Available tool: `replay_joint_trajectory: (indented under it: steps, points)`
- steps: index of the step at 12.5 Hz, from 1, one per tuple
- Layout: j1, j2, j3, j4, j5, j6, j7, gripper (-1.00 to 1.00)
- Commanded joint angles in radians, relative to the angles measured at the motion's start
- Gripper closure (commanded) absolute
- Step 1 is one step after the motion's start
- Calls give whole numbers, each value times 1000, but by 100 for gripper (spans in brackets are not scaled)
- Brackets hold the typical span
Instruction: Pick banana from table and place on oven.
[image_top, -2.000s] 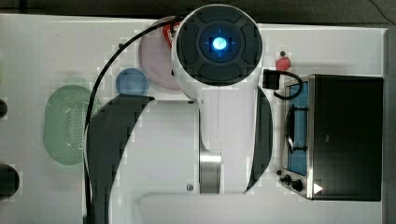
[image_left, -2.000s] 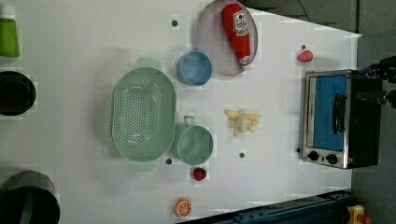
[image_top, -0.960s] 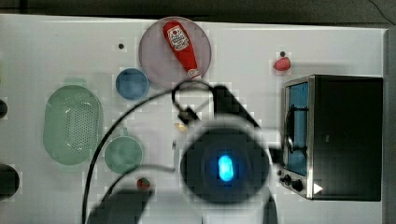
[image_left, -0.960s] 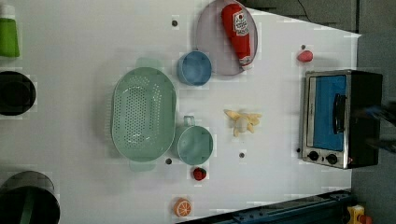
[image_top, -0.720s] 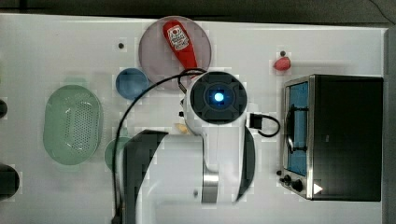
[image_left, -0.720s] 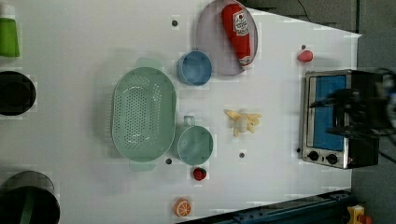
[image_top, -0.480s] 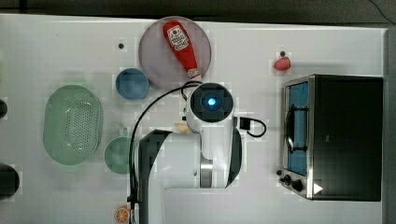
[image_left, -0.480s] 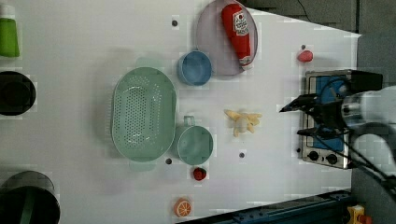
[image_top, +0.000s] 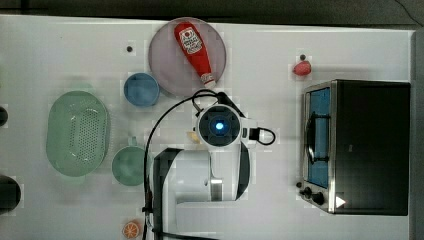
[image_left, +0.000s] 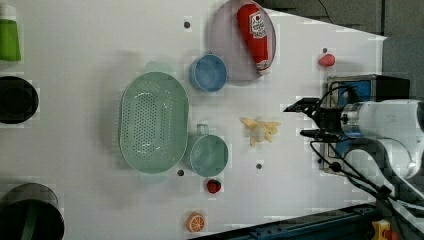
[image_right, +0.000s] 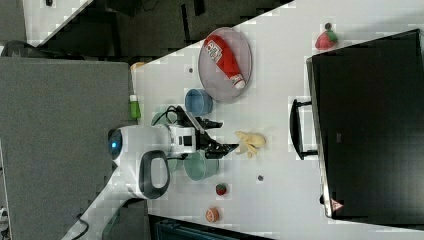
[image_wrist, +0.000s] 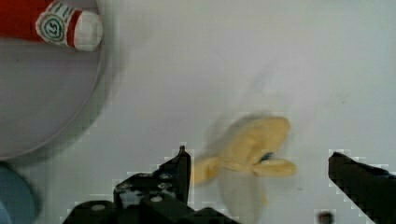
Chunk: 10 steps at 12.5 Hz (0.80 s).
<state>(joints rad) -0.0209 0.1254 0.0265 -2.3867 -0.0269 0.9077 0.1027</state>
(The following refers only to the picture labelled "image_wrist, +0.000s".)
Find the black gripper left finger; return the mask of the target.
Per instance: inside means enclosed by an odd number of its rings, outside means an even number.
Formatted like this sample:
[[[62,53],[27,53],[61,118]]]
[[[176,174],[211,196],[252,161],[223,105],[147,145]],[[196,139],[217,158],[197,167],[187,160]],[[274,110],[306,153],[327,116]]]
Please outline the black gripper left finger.
[[[113,224],[177,224],[191,214],[187,206],[191,156],[185,146],[151,173],[138,173],[113,191]]]

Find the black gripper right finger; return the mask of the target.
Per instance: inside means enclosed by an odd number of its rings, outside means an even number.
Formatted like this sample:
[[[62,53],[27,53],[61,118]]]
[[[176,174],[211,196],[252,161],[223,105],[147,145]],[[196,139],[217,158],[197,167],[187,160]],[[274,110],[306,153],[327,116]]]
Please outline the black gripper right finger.
[[[395,224],[395,175],[334,152],[328,177],[375,224]]]

